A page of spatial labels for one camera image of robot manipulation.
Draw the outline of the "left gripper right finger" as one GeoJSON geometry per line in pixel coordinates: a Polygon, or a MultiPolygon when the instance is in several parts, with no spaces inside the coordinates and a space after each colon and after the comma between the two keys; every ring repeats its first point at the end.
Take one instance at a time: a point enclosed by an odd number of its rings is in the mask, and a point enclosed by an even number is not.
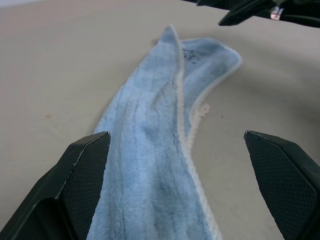
{"type": "Polygon", "coordinates": [[[286,240],[320,238],[320,167],[296,143],[247,130],[260,193],[286,240]]]}

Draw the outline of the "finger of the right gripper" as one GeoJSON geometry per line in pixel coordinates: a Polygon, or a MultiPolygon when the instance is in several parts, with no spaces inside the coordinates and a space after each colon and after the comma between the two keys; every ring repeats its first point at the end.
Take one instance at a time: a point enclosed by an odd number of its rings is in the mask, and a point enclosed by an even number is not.
{"type": "Polygon", "coordinates": [[[275,4],[248,4],[238,5],[231,9],[219,22],[219,26],[238,25],[261,11],[269,11],[274,8],[275,4]]]}
{"type": "Polygon", "coordinates": [[[252,0],[197,0],[197,6],[246,6],[251,4],[252,0]]]}

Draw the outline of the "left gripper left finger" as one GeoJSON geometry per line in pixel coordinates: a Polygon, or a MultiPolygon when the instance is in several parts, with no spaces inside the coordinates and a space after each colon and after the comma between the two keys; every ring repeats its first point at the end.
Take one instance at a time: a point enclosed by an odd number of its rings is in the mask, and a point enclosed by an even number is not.
{"type": "Polygon", "coordinates": [[[0,232],[2,240],[85,240],[101,196],[109,132],[70,144],[0,232]]]}

